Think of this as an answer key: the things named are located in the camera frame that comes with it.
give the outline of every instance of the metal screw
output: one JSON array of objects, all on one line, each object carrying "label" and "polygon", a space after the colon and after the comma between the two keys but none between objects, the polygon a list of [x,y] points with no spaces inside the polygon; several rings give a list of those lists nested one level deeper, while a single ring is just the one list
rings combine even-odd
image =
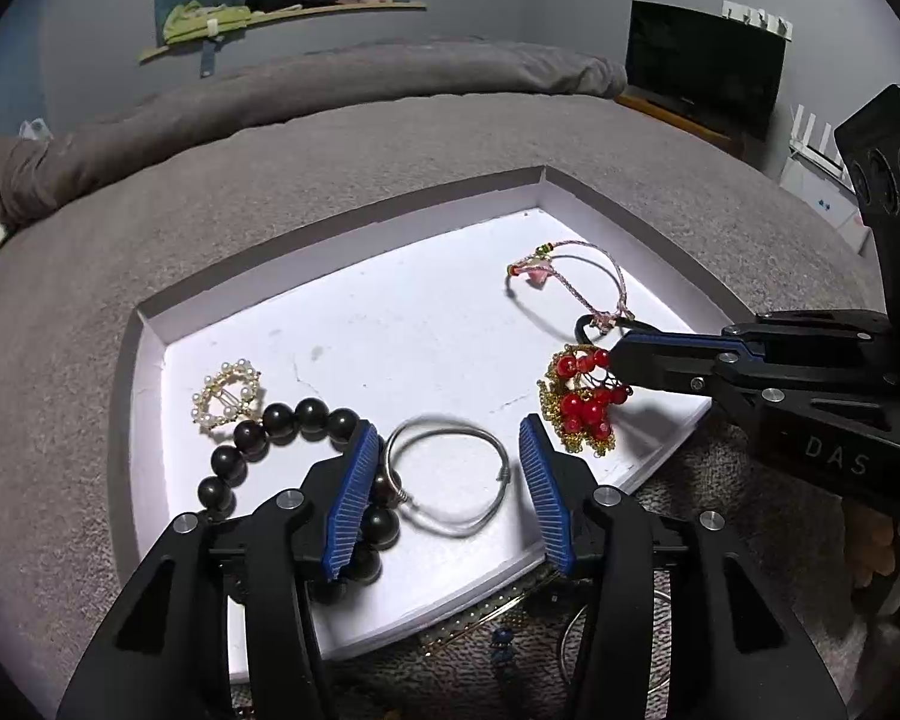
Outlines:
[{"label": "metal screw", "polygon": [[620,490],[617,490],[617,488],[600,485],[599,488],[593,490],[593,500],[601,506],[616,506],[623,499],[624,496],[620,494]]},{"label": "metal screw", "polygon": [[178,533],[189,533],[197,527],[197,514],[180,514],[173,521],[173,529]]},{"label": "metal screw", "polygon": [[700,524],[708,531],[722,531],[727,521],[717,512],[704,512],[700,515]]},{"label": "metal screw", "polygon": [[300,490],[284,490],[276,496],[276,505],[281,509],[298,509],[303,505],[303,493]]}]

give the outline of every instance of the white box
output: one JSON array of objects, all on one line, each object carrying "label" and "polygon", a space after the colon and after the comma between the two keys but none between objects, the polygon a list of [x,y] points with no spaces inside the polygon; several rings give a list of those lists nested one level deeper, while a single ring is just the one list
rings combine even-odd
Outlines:
[{"label": "white box", "polygon": [[853,194],[839,181],[829,177],[812,163],[802,162],[802,153],[794,152],[780,176],[780,187],[795,194],[847,242],[857,254],[869,237]]},{"label": "white box", "polygon": [[[383,436],[419,413],[472,419],[500,437],[518,471],[517,430],[539,409],[536,382],[554,352],[574,342],[586,310],[555,280],[537,290],[514,279],[508,290],[506,265],[543,242],[573,238],[617,257],[629,306],[660,329],[719,332],[752,316],[649,225],[542,167],[330,218],[145,301],[125,335],[111,410],[111,530],[124,579],[175,514],[200,508],[197,483],[210,473],[215,444],[191,422],[190,396],[223,361],[249,358],[263,372],[265,402],[293,407],[315,395],[330,408],[353,408]],[[610,263],[583,248],[557,254],[569,255],[557,264],[575,286],[612,309]],[[708,405],[636,391],[614,412],[617,449],[584,455],[598,482],[635,490]],[[310,464],[332,453],[300,437],[272,446],[236,488],[235,515],[299,485]],[[416,446],[399,470],[421,502],[463,514],[492,499],[498,463],[490,447],[447,437]],[[382,558],[375,584],[336,607],[314,608],[324,658],[422,630],[537,565],[542,546],[522,478],[514,474],[503,506],[477,536],[442,538],[401,517],[399,542]],[[240,680],[247,676],[242,608],[228,603],[230,672]]]}]

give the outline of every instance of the red bead earring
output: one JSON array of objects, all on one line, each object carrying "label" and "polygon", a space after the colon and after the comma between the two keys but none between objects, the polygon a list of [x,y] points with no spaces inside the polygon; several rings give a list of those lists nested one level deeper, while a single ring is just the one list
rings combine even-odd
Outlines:
[{"label": "red bead earring", "polygon": [[616,445],[610,407],[634,394],[607,370],[610,354],[587,344],[567,344],[554,354],[546,381],[538,381],[540,410],[570,452],[586,442],[598,457]]}]

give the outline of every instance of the tv stand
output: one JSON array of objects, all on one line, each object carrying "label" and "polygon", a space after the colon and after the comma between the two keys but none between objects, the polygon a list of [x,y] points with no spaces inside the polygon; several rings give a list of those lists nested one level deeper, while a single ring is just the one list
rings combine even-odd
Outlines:
[{"label": "tv stand", "polygon": [[652,103],[645,98],[629,95],[626,92],[616,98],[616,101],[621,105],[625,105],[627,108],[632,108],[635,111],[640,111],[640,113],[645,113],[647,116],[652,116],[654,119],[659,119],[661,122],[667,122],[671,127],[677,127],[677,129],[682,129],[684,132],[689,132],[691,135],[696,135],[698,138],[707,141],[712,146],[717,146],[721,151],[725,151],[737,159],[743,157],[744,142],[739,136],[728,135],[717,132],[715,129],[704,127],[703,124],[687,119],[683,114],[664,108],[657,103]]}]

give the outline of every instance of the wire bracelet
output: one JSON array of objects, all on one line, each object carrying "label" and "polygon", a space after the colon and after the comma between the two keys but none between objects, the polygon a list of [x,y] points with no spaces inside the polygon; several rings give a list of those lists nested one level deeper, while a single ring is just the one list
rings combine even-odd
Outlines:
[{"label": "wire bracelet", "polygon": [[[399,437],[410,428],[427,426],[430,426],[429,429],[420,431],[410,441],[415,442],[431,436],[472,436],[489,443],[500,456],[500,472],[497,474],[499,488],[496,497],[481,514],[460,520],[450,519],[445,514],[435,512],[433,509],[420,504],[403,487],[400,477],[394,471],[394,455],[398,454],[394,451],[394,447],[396,447]],[[506,495],[506,487],[509,485],[509,480],[511,480],[511,468],[509,467],[506,447],[504,447],[498,437],[465,419],[445,415],[415,416],[398,425],[386,440],[383,452],[383,470],[386,475],[386,481],[394,490],[396,499],[413,513],[413,521],[421,528],[431,533],[436,533],[438,536],[447,536],[447,538],[467,538],[482,530],[496,514],[497,509],[500,509],[500,505],[503,503]]]}]

